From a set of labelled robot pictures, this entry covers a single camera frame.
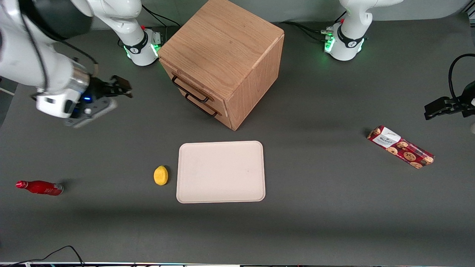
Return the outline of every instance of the red snack package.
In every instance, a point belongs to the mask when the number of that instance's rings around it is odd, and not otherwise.
[[[434,162],[434,155],[401,138],[383,125],[374,129],[368,135],[368,139],[416,169]]]

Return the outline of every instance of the wood grain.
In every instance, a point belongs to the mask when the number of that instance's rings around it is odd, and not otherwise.
[[[254,106],[268,91],[279,75],[284,36],[263,56],[253,71],[244,79],[238,90],[226,102],[231,129],[237,130]]]
[[[209,0],[159,54],[228,99],[283,33],[227,0]]]
[[[170,78],[237,130],[279,73],[284,31],[227,0],[209,0],[159,50]]]
[[[173,67],[167,65],[166,62],[162,61],[161,64],[163,68],[165,69],[165,71],[167,72],[170,79],[172,79],[173,76],[177,74],[177,70],[174,70]],[[232,128],[231,120],[228,117],[228,112],[225,108],[223,100],[217,97],[213,97],[211,95],[203,94],[203,90],[199,90],[199,91],[196,90],[197,88],[199,88],[198,86],[190,85],[190,82],[187,82],[183,78],[177,79],[175,82],[200,99],[203,99],[205,96],[209,96],[210,99],[206,103],[201,103],[199,101],[196,101],[192,97],[188,97],[188,99],[190,99],[193,103],[201,107],[203,110],[205,110],[209,114],[213,114],[216,111],[218,114],[215,116],[215,118],[218,121],[222,122],[224,125],[226,125],[228,128]],[[186,95],[184,91],[180,90],[179,88],[177,89],[179,90],[179,92],[181,93],[183,97]]]

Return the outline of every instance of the black metal handle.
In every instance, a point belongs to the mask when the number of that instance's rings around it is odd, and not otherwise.
[[[206,110],[202,109],[199,105],[195,104],[193,101],[191,101],[189,98],[188,98],[189,94],[186,94],[185,95],[185,99],[188,100],[188,102],[192,103],[193,106],[197,107],[199,110],[201,110],[202,112],[204,112],[206,115],[214,118],[216,117],[216,114],[218,114],[217,111],[214,112],[214,114],[209,114],[208,112],[206,112]]]
[[[178,78],[178,76],[174,75],[173,76],[173,79],[171,79],[171,82],[176,86],[178,87],[179,89],[183,90],[186,92],[187,95],[190,95],[191,97],[193,97],[194,99],[196,99],[197,101],[201,102],[201,103],[206,103],[206,101],[209,100],[209,97],[206,97],[205,99],[199,99],[197,98],[194,94],[190,93],[187,89],[183,88],[181,85],[177,84],[175,82],[175,80]]]

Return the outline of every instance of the lemon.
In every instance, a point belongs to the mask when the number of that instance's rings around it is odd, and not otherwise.
[[[160,166],[153,172],[153,180],[158,185],[165,185],[168,182],[168,171],[165,166]]]

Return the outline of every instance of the gray table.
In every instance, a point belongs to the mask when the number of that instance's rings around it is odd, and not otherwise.
[[[71,40],[100,62],[101,78],[129,79],[135,98],[118,97],[116,110],[71,129],[35,109],[32,88],[18,88],[0,133],[0,260],[70,244],[86,261],[475,265],[474,118],[423,116],[425,104],[448,95],[452,60],[475,52],[466,15],[375,22],[350,62],[282,27],[280,77],[237,132],[184,101],[160,64],[134,66],[111,31]],[[457,94],[474,67],[456,66]],[[367,141],[380,124],[435,163],[416,170]],[[263,144],[266,198],[178,203],[179,147],[237,140]],[[163,187],[152,179],[159,165],[170,170]],[[15,188],[20,179],[67,190],[34,195]]]

